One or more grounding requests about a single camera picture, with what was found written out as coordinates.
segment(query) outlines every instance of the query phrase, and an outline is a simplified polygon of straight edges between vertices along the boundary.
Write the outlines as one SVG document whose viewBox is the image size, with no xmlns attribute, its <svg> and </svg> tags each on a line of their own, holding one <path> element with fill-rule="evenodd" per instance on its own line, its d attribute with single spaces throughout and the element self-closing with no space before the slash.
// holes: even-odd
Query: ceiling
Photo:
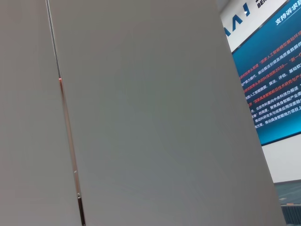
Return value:
<svg viewBox="0 0 301 226">
<path fill-rule="evenodd" d="M 230 0 L 215 0 L 217 4 L 218 11 L 221 12 L 222 9 L 228 4 Z"/>
</svg>

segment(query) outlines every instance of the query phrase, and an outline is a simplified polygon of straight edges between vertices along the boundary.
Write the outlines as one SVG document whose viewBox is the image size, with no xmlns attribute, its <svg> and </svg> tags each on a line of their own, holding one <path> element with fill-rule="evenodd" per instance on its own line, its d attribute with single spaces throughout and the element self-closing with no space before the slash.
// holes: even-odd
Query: display screen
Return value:
<svg viewBox="0 0 301 226">
<path fill-rule="evenodd" d="M 233 53 L 262 145 L 301 132 L 301 0 L 285 4 Z"/>
</svg>

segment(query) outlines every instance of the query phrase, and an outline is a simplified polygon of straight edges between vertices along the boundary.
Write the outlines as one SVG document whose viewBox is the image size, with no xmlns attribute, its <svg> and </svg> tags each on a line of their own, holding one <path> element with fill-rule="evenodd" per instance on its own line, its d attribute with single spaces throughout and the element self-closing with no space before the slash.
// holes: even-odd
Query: metal strip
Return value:
<svg viewBox="0 0 301 226">
<path fill-rule="evenodd" d="M 79 175 L 78 175 L 77 164 L 76 164 L 76 157 L 75 157 L 74 144 L 73 144 L 73 138 L 72 138 L 72 133 L 71 133 L 71 125 L 70 125 L 70 119 L 69 119 L 69 114 L 68 114 L 68 108 L 67 108 L 65 93 L 64 93 L 64 89 L 63 89 L 61 70 L 60 70 L 60 65 L 59 65 L 58 57 L 57 57 L 55 36 L 54 36 L 54 32 L 53 32 L 51 12 L 50 12 L 50 7 L 49 7 L 49 0 L 46 0 L 46 4 L 47 4 L 47 11 L 48 11 L 48 18 L 49 18 L 49 25 L 50 25 L 53 49 L 54 49 L 54 53 L 55 53 L 57 72 L 58 72 L 58 77 L 59 77 L 59 82 L 60 82 L 60 87 L 61 87 L 63 111 L 64 111 L 64 117 L 65 117 L 65 123 L 66 123 L 67 135 L 68 135 L 70 156 L 71 156 L 72 168 L 73 168 L 73 176 L 74 176 L 75 188 L 76 188 L 78 204 L 79 204 L 79 214 L 80 214 L 81 224 L 82 224 L 82 226 L 85 226 L 86 221 L 85 221 L 83 203 L 82 203 L 81 192 L 80 192 Z"/>
</svg>

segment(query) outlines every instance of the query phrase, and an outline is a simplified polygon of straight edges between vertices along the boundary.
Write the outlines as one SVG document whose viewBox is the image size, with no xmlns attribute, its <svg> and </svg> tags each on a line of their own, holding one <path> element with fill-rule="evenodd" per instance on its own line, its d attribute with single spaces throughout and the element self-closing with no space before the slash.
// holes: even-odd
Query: blue display screen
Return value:
<svg viewBox="0 0 301 226">
<path fill-rule="evenodd" d="M 301 0 L 285 4 L 233 54 L 262 145 L 301 132 Z"/>
</svg>

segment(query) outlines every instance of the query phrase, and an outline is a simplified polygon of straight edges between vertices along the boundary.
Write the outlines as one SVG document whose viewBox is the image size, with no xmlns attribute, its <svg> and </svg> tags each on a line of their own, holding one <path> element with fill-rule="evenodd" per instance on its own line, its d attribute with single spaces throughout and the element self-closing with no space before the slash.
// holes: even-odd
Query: white wall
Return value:
<svg viewBox="0 0 301 226">
<path fill-rule="evenodd" d="M 88 226 L 285 225 L 214 2 L 50 3 Z"/>
<path fill-rule="evenodd" d="M 300 144 L 297 135 L 262 147 L 274 183 L 301 179 Z"/>
<path fill-rule="evenodd" d="M 221 12 L 222 24 L 231 32 L 227 37 L 231 51 L 234 51 L 244 40 L 246 40 L 260 25 L 262 25 L 286 0 L 266 0 L 258 8 L 255 0 L 232 0 Z M 247 3 L 250 14 L 246 16 L 243 5 Z M 232 18 L 238 15 L 242 23 L 236 22 L 236 29 L 232 31 Z"/>
<path fill-rule="evenodd" d="M 0 1 L 0 225 L 79 226 L 46 2 Z"/>
</svg>

